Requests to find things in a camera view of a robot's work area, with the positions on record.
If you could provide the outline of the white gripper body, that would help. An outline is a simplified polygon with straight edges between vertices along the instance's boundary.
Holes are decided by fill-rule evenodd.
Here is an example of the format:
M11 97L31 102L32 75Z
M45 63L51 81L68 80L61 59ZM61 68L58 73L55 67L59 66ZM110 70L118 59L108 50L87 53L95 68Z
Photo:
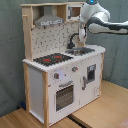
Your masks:
M79 26L79 41L85 43L87 40L87 28L84 24Z

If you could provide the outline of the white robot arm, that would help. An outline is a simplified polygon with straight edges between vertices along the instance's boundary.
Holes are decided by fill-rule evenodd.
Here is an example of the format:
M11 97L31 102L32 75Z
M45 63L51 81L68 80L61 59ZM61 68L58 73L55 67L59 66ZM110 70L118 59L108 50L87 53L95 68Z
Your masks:
M79 15L79 40L86 40L86 30L91 33L110 33L128 35L128 21L112 23L110 13L97 0L86 0Z

